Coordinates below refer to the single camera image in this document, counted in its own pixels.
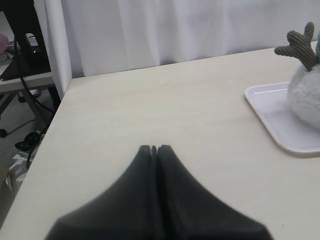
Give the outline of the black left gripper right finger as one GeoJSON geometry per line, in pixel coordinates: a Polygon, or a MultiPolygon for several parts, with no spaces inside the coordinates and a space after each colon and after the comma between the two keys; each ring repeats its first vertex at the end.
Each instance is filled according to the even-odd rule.
{"type": "Polygon", "coordinates": [[[271,240],[266,226],[215,197],[169,145],[157,152],[157,188],[167,240],[271,240]]]}

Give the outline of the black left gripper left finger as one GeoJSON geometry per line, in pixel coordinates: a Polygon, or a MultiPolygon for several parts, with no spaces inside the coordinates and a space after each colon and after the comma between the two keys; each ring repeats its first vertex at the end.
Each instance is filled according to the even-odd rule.
{"type": "Polygon", "coordinates": [[[60,217],[48,240],[163,240],[157,193],[156,148],[139,147],[131,164],[105,192],[60,217]]]}

